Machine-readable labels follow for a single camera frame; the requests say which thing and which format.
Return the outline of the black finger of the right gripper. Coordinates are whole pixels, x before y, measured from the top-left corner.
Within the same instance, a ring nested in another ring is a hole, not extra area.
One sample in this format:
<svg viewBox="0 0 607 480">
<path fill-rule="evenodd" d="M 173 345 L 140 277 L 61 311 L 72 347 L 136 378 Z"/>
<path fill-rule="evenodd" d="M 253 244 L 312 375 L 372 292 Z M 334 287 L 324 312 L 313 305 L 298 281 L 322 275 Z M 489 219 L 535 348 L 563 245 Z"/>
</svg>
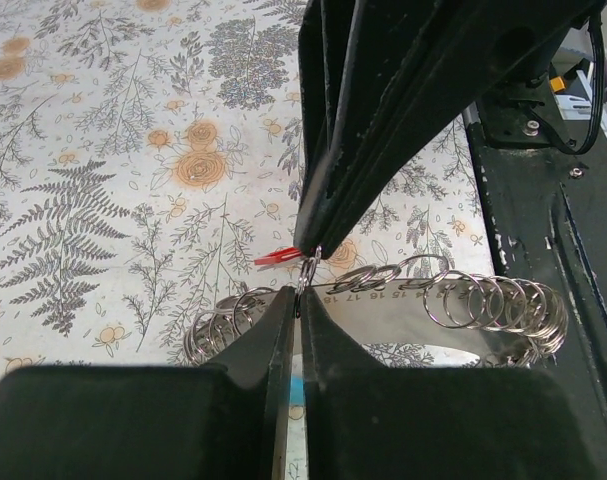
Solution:
<svg viewBox="0 0 607 480">
<path fill-rule="evenodd" d="M 305 176 L 294 244 L 334 250 L 433 137 L 430 1 L 311 1 L 299 32 Z"/>
<path fill-rule="evenodd" d="M 433 48 L 419 94 L 432 139 L 554 38 L 602 11 L 599 1 L 430 1 Z"/>
</svg>

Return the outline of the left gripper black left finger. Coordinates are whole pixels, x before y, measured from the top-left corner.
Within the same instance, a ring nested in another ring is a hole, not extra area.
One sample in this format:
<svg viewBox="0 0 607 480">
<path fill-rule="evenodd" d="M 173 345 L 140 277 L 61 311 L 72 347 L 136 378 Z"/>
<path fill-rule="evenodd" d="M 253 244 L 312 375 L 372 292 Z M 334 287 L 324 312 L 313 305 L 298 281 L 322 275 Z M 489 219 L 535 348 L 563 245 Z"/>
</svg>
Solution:
<svg viewBox="0 0 607 480">
<path fill-rule="evenodd" d="M 0 479 L 280 479 L 295 292 L 198 367 L 23 367 L 0 381 Z"/>
</svg>

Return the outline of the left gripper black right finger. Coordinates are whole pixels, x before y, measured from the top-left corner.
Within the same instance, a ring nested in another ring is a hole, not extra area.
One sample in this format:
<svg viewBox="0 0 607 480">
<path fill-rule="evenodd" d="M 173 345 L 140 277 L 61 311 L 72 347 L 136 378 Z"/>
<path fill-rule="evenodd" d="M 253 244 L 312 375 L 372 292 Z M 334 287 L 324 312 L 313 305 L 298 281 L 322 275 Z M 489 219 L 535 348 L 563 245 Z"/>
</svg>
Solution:
<svg viewBox="0 0 607 480">
<path fill-rule="evenodd" d="M 566 394 L 519 368 L 390 368 L 300 300 L 313 479 L 602 479 Z"/>
</svg>

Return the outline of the red key tag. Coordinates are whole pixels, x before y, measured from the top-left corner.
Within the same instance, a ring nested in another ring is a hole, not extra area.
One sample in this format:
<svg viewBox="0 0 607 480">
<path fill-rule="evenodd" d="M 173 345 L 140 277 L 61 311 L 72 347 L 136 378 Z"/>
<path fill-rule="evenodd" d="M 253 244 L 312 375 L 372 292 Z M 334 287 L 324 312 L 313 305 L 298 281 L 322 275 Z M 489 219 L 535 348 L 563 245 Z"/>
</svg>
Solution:
<svg viewBox="0 0 607 480">
<path fill-rule="evenodd" d="M 272 266 L 300 258 L 302 253 L 295 247 L 273 251 L 254 260 L 256 266 Z"/>
</svg>

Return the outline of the grey keyring with blue handle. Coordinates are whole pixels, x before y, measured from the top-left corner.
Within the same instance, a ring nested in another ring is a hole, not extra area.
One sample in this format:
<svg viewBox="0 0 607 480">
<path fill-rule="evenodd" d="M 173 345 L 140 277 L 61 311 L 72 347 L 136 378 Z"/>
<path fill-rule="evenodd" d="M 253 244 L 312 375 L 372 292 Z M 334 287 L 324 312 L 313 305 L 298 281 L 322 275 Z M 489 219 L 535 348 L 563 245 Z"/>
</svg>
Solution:
<svg viewBox="0 0 607 480">
<path fill-rule="evenodd" d="M 391 367 L 525 367 L 563 346 L 569 315 L 560 293 L 536 281 L 465 273 L 435 254 L 367 265 L 309 287 L 330 319 Z"/>
</svg>

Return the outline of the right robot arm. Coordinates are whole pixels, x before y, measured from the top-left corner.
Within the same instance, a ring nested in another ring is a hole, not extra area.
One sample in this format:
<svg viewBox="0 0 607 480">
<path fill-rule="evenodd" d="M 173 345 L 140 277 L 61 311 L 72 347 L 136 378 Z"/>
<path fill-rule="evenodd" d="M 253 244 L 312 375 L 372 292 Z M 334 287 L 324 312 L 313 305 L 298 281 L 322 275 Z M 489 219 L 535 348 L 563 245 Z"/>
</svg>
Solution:
<svg viewBox="0 0 607 480">
<path fill-rule="evenodd" d="M 330 256 L 395 174 L 466 107 L 491 136 L 553 134 L 549 64 L 600 40 L 600 1 L 311 1 L 298 54 L 305 176 L 294 244 Z"/>
</svg>

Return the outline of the floral table mat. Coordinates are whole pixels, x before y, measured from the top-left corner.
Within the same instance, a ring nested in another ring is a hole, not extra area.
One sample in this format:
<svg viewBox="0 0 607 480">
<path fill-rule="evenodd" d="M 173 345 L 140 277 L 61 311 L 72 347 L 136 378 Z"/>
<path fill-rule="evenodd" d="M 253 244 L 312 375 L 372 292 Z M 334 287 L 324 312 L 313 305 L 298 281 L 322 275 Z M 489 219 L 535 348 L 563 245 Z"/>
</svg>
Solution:
<svg viewBox="0 0 607 480">
<path fill-rule="evenodd" d="M 183 366 L 295 282 L 302 1 L 0 1 L 0 381 Z"/>
</svg>

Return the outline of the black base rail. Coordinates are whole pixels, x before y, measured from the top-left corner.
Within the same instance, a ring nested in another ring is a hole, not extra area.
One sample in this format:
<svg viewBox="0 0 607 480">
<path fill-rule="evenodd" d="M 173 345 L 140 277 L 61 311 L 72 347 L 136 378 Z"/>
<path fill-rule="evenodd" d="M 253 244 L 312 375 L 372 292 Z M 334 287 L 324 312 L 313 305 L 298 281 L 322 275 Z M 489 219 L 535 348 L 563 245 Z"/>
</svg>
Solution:
<svg viewBox="0 0 607 480">
<path fill-rule="evenodd" d="M 466 133 L 496 272 L 562 294 L 570 331 L 557 365 L 590 374 L 607 414 L 607 135 L 574 157 L 494 148 L 479 122 Z"/>
</svg>

